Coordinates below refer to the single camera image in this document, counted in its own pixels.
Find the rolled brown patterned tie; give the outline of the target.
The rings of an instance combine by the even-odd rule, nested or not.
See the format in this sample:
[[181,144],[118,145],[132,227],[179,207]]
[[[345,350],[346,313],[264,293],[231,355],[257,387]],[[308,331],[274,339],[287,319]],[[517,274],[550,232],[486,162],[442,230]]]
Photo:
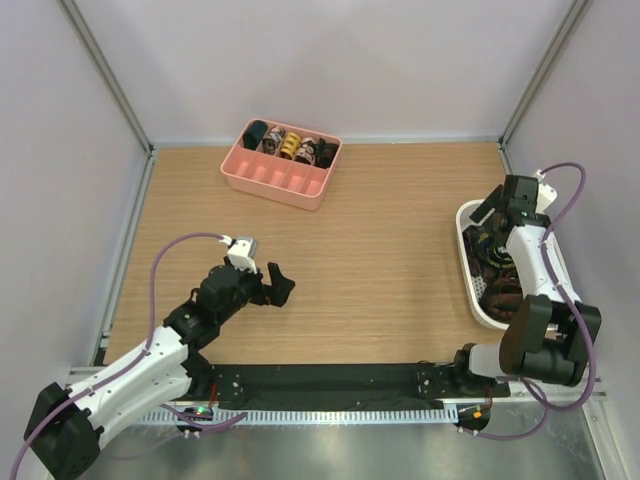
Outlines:
[[286,130],[281,126],[272,127],[262,138],[262,152],[268,155],[274,155],[286,136]]

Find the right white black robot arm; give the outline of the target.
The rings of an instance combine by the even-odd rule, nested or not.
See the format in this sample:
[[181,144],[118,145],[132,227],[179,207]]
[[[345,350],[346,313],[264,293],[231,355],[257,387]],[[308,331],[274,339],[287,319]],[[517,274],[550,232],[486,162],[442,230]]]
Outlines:
[[[591,391],[596,380],[595,340],[602,316],[575,292],[545,209],[556,198],[542,174],[508,175],[482,201],[459,208],[456,237],[467,296],[475,319],[502,331],[494,344],[466,344],[450,372],[453,389],[472,396],[487,379],[511,375]],[[489,316],[482,272],[495,276],[486,288],[515,286],[508,320]]]

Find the pink divided organizer box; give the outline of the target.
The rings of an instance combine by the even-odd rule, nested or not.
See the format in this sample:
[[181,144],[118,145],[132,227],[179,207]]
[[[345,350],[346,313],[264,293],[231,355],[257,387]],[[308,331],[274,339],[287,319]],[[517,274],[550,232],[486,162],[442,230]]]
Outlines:
[[[286,130],[286,134],[295,132],[302,140],[305,137],[311,137],[317,146],[319,142],[338,143],[340,147],[331,167],[321,169],[314,165],[295,162],[293,159],[281,158],[279,156],[281,146],[274,155],[263,153],[261,143],[255,151],[244,148],[242,135],[254,120],[262,120],[267,123],[268,131],[274,126],[281,126]],[[329,184],[337,170],[341,150],[342,141],[336,136],[256,118],[248,121],[245,125],[223,160],[220,171],[229,186],[235,190],[304,210],[315,211],[320,207],[328,192]]]

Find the rolled tan floral tie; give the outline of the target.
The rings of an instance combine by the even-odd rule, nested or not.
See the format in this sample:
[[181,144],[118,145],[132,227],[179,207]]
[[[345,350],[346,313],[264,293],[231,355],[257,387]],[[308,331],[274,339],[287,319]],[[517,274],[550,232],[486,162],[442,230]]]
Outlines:
[[314,165],[316,162],[317,144],[311,137],[305,137],[298,146],[293,160],[298,163]]

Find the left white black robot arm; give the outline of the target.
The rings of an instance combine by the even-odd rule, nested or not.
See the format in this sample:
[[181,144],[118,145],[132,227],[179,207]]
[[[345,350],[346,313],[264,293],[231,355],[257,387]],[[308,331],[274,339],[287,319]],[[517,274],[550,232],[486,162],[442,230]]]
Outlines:
[[115,436],[149,411],[184,395],[204,398],[213,367],[201,350],[242,308],[282,307],[295,287],[278,264],[267,267],[268,283],[261,271],[239,270],[229,262],[212,268],[139,346],[91,378],[43,388],[24,432],[24,448],[54,478],[77,479]]

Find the rolled dark green tie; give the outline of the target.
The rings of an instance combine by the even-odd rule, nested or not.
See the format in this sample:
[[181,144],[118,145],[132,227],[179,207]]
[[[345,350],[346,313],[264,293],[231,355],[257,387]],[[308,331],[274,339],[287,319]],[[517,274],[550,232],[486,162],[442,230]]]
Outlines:
[[243,147],[255,151],[268,131],[268,124],[262,120],[252,121],[242,135]]

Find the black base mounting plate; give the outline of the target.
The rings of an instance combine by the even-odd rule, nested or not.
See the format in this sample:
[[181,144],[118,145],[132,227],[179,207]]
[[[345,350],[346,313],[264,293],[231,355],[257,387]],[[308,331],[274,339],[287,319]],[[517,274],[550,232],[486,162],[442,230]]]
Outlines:
[[449,399],[507,398],[492,378],[463,374],[452,364],[219,364],[197,377],[185,400],[214,399],[228,410],[408,411]]

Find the white perforated plastic basket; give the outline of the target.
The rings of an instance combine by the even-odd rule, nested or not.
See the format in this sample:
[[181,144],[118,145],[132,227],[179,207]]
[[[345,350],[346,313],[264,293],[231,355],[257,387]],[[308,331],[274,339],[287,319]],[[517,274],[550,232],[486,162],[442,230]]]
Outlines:
[[[480,200],[469,201],[456,213],[455,225],[460,263],[473,317],[486,328],[504,331],[510,323],[502,324],[492,320],[479,306],[478,296],[483,293],[486,285],[480,278],[471,276],[464,248],[463,231],[471,225],[481,226],[470,220],[470,214],[480,204]],[[507,245],[515,253],[510,257],[515,262],[523,298],[527,295],[546,295],[552,301],[561,302],[563,298],[558,288],[563,287],[571,301],[574,303],[581,301],[581,297],[573,289],[561,249],[553,233],[547,234],[543,227],[518,227],[510,235]]]

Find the rolled black patterned tie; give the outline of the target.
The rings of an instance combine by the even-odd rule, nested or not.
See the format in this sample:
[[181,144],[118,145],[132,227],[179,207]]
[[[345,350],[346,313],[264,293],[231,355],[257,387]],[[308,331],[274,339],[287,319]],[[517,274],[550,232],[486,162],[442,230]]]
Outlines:
[[331,167],[340,145],[332,142],[319,142],[316,152],[316,160],[314,166],[321,169]]

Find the rolled yellow tie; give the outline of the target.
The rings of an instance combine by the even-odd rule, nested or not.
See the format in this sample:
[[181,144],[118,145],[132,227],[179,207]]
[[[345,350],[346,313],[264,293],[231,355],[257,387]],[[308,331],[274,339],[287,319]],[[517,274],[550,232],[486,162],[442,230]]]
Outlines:
[[292,160],[301,142],[302,138],[295,132],[287,133],[283,139],[279,156],[281,158]]

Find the brown patterned tie pile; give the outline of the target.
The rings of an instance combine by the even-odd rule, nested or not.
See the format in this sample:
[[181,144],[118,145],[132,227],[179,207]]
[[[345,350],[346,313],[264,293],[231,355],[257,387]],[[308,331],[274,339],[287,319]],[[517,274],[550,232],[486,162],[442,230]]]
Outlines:
[[492,320],[509,324],[523,301],[515,262],[481,226],[468,226],[463,241],[471,276],[486,285],[478,296],[481,310]]

